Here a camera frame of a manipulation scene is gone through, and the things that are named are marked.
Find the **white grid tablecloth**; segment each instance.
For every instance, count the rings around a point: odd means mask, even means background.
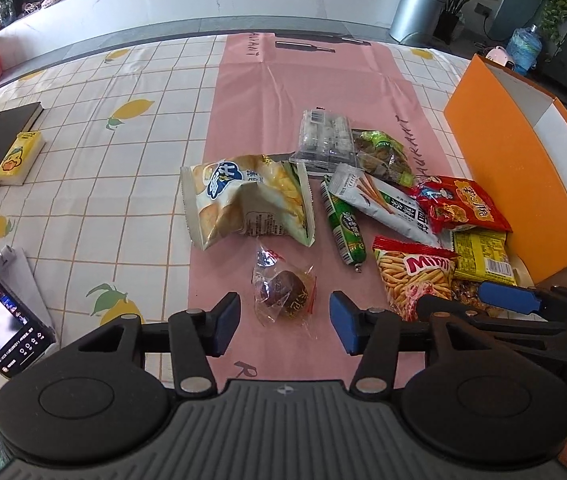
[[[68,62],[0,89],[0,110],[40,101],[33,129],[46,140],[20,187],[0,187],[1,236],[25,250],[61,345],[99,325],[99,283],[127,293],[147,322],[187,308],[190,238],[179,169],[202,161],[225,36],[162,41]],[[443,116],[468,60],[434,59],[390,46],[448,157],[453,176],[471,178]],[[106,128],[114,110],[151,104]],[[147,370],[172,380],[168,356]],[[0,376],[0,387],[5,382]]]

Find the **lemon print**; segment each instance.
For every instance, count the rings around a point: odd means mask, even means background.
[[[117,108],[113,114],[108,118],[106,128],[114,130],[119,124],[124,124],[124,120],[132,119],[144,113],[150,108],[155,101],[148,101],[147,99],[135,99],[128,101],[125,105]]]
[[[420,48],[411,48],[410,52],[412,52],[415,56],[423,57],[423,59],[435,59],[432,52],[421,50]]]
[[[43,74],[45,72],[45,70],[40,70],[39,72],[33,72],[32,74],[28,74],[25,75],[23,77],[20,77],[19,80],[20,81],[27,81],[28,79],[32,79],[33,77],[37,77],[39,74]]]
[[[94,316],[97,312],[107,311],[101,317],[99,326],[105,325],[107,322],[121,316],[121,314],[136,314],[142,318],[142,323],[144,322],[144,317],[139,312],[137,305],[134,304],[134,301],[128,300],[128,294],[119,292],[107,283],[97,285],[86,294],[86,297],[99,290],[103,290],[103,292],[97,298],[95,309],[91,314],[91,316]]]
[[[5,216],[0,216],[0,238],[8,236],[8,233],[12,231],[14,225]]]
[[[121,50],[115,50],[106,56],[104,59],[105,63],[110,63],[113,59],[117,59],[118,57],[125,56],[130,52],[129,48],[122,48]]]

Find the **orange box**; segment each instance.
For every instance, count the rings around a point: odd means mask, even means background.
[[[475,180],[510,222],[509,250],[536,285],[567,286],[567,110],[475,56],[444,114]]]

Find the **barcode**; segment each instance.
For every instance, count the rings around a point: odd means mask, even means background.
[[[321,110],[311,110],[310,111],[310,122],[323,124],[326,120],[326,114]]]
[[[351,264],[354,262],[352,256],[348,252],[348,244],[345,243],[345,238],[343,238],[343,233],[341,229],[338,227],[334,231],[335,240],[337,241],[337,248],[339,249],[339,254],[347,264]]]
[[[326,212],[328,216],[332,215],[335,212],[335,209],[332,205],[332,200],[330,200],[330,195],[327,190],[327,185],[325,183],[321,184],[321,200],[323,200],[324,207],[326,208]]]
[[[490,258],[484,258],[486,262],[486,270],[487,272],[492,272],[493,274],[498,274],[499,276],[509,276],[513,278],[513,268],[510,264],[505,262],[497,262],[496,260],[492,260]]]

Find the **trash can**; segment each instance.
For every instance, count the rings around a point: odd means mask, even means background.
[[[402,43],[412,34],[432,36],[445,0],[401,0],[392,25],[391,37]]]

